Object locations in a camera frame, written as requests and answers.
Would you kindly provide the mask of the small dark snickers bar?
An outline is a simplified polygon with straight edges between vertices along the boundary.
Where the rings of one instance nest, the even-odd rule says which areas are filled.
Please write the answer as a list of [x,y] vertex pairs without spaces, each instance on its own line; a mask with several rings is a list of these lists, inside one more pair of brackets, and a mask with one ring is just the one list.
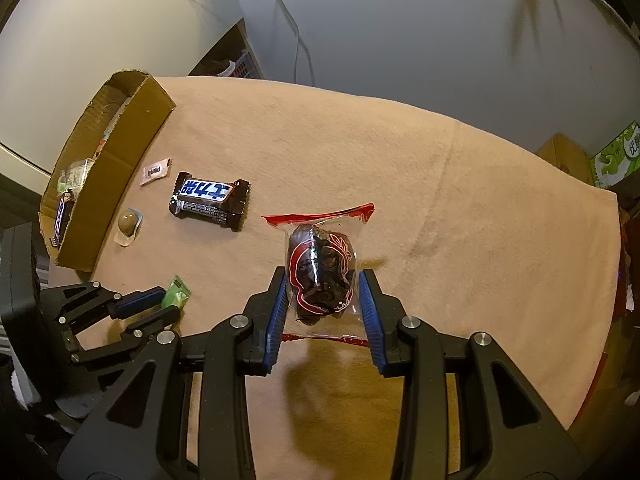
[[51,244],[55,248],[59,248],[63,241],[74,205],[74,193],[70,188],[68,188],[58,198],[58,209],[56,210],[53,223],[53,234],[51,236]]

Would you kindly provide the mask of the beige cracker package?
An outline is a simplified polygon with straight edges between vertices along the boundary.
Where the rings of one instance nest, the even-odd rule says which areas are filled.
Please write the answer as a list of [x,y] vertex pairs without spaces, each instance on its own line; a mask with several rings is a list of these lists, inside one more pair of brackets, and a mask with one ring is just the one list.
[[58,195],[70,192],[73,196],[77,196],[88,178],[93,163],[92,157],[76,160],[66,170],[63,170],[58,176],[58,184],[56,185]]

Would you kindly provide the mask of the clear red dates bag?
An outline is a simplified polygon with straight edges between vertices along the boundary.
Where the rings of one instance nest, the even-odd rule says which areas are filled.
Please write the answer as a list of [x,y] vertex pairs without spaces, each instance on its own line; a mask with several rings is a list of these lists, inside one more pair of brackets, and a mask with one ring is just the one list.
[[322,214],[265,215],[268,226],[285,235],[286,338],[367,343],[358,299],[358,246],[374,211],[366,203]]

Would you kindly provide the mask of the chocolate ball blue wrapper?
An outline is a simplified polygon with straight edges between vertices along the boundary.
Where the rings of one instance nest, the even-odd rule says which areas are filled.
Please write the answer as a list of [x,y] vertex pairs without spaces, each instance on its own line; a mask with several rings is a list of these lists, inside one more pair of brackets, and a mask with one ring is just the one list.
[[114,242],[120,247],[128,247],[136,239],[143,216],[139,211],[127,208],[117,219],[117,231],[114,235]]

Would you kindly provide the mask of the pink candy wrapper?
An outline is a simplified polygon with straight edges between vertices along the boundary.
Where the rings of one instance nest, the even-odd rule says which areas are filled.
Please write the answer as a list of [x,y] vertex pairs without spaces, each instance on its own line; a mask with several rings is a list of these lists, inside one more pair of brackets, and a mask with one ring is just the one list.
[[140,185],[145,186],[156,180],[163,179],[168,175],[171,164],[171,158],[167,157],[153,162],[149,166],[145,166],[141,169]]

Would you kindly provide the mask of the green printed carton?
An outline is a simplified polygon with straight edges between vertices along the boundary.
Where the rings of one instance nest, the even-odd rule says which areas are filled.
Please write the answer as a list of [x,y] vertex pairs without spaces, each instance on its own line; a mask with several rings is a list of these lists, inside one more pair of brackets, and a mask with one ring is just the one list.
[[590,159],[597,188],[612,188],[639,170],[639,138],[639,123],[634,120]]

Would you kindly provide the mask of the green candy packet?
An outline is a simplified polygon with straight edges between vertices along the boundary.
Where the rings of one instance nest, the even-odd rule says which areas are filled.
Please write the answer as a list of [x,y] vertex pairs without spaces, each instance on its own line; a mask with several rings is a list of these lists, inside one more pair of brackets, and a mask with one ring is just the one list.
[[165,296],[160,303],[160,306],[165,309],[169,307],[177,307],[182,309],[191,297],[191,291],[186,283],[180,276],[175,275],[172,279],[168,289],[166,289]]

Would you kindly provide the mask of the brown cardboard box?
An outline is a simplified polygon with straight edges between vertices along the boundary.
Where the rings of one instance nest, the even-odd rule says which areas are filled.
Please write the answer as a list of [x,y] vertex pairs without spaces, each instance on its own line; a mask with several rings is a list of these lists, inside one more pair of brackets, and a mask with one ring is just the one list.
[[[40,232],[58,266],[90,272],[118,204],[143,155],[176,104],[148,73],[121,70],[99,88],[68,136],[41,197]],[[52,244],[58,221],[58,179],[75,162],[92,161],[62,240]]]

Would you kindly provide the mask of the large snickers bar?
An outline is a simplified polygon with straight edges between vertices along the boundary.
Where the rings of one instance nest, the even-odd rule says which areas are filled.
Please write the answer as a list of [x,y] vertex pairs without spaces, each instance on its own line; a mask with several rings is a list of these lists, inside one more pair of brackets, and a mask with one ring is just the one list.
[[247,180],[217,182],[197,179],[192,174],[181,171],[176,177],[168,209],[180,219],[205,219],[222,228],[239,232],[249,197],[250,182]]

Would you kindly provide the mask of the tan table cloth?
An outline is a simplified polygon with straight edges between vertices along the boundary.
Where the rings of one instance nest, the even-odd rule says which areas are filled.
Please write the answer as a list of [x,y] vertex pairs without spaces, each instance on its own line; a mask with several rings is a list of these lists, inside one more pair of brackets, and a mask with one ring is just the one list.
[[131,292],[182,278],[180,328],[210,330],[284,263],[270,214],[370,203],[359,262],[406,311],[446,334],[494,336],[564,426],[576,418],[611,324],[620,258],[616,196],[455,119],[294,84],[166,78],[175,102],[147,162],[250,182],[242,231],[168,210],[171,178],[134,182],[129,247],[106,240],[94,277]]

